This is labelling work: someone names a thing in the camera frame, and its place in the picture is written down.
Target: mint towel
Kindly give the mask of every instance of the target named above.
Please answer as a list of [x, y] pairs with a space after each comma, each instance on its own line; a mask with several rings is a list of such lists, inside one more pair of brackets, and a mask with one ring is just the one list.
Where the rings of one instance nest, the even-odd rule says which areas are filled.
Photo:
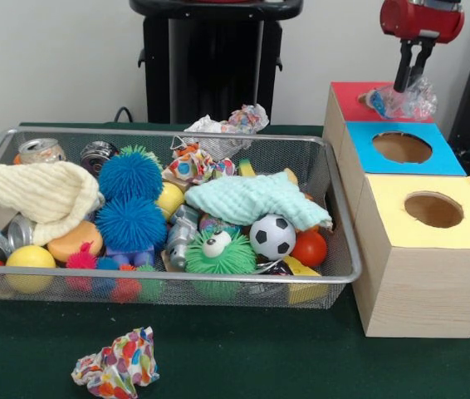
[[301, 231], [333, 224], [329, 213], [305, 198], [286, 172], [223, 177], [191, 188], [185, 199], [194, 208], [239, 226], [248, 226], [264, 214], [280, 214]]

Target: soccer ball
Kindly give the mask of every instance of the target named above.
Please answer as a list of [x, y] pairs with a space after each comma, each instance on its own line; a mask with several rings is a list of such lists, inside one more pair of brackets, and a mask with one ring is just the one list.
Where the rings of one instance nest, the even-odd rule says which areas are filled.
[[282, 216], [267, 214], [252, 224], [250, 243], [256, 254], [270, 260], [283, 259], [296, 245], [296, 231]]

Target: white wall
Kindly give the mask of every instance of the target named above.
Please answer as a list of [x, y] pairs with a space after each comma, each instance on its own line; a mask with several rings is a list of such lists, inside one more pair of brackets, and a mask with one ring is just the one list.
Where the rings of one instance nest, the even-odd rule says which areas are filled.
[[[275, 124], [322, 124], [332, 80], [394, 79], [399, 42], [380, 31], [381, 3], [306, 0], [283, 23]], [[435, 48], [427, 69], [445, 134], [470, 68], [470, 0], [464, 7], [463, 33]], [[0, 0], [0, 131], [20, 121], [109, 121], [122, 105], [144, 121], [142, 46], [142, 17], [126, 0]]]

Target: blue fuzzy ball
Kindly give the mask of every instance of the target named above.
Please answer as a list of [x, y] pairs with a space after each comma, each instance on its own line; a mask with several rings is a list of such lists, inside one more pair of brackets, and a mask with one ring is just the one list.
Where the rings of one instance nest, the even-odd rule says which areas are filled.
[[119, 263], [112, 258], [98, 258], [96, 268], [97, 270], [119, 270]]
[[106, 204], [96, 217], [96, 227], [114, 251], [144, 251], [150, 245], [160, 250], [167, 237], [161, 209], [141, 198]]
[[139, 152], [114, 156], [104, 163], [99, 176], [106, 201], [143, 198], [156, 201], [163, 190], [158, 165]]

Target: cream knit cloth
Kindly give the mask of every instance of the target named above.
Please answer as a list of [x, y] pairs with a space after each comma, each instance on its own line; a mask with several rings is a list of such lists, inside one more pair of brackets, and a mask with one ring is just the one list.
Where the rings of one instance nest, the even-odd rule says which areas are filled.
[[0, 165], [0, 206], [37, 223], [35, 245], [69, 233], [103, 201], [95, 178], [71, 162]]

